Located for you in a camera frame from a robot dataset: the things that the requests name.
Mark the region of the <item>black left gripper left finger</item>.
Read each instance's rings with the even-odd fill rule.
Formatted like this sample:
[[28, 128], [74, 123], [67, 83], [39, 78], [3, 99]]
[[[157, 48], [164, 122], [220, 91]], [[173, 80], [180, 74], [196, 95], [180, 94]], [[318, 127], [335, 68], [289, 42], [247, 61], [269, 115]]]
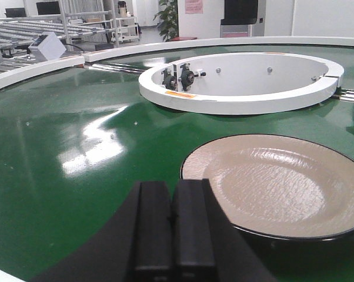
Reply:
[[171, 281], [171, 199], [163, 181], [136, 182], [139, 198], [128, 281]]

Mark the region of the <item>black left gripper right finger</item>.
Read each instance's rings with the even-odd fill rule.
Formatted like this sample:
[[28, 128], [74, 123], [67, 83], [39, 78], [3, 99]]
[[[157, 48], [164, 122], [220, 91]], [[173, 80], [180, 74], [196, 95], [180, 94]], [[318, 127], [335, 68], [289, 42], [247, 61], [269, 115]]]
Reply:
[[216, 268], [202, 181], [179, 181], [172, 202], [178, 281], [215, 281]]

